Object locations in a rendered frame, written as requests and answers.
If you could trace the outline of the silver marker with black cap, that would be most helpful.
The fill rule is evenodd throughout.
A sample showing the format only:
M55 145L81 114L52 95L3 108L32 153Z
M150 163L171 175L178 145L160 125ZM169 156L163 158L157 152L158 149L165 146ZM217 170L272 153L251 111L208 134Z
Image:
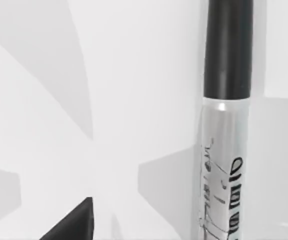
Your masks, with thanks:
M243 240L254 0L208 0L198 240Z

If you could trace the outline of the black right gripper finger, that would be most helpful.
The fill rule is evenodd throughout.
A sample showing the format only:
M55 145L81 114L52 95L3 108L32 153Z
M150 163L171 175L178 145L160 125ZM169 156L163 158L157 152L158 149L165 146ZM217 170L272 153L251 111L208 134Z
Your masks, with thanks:
M88 196L39 240L94 240L93 198Z

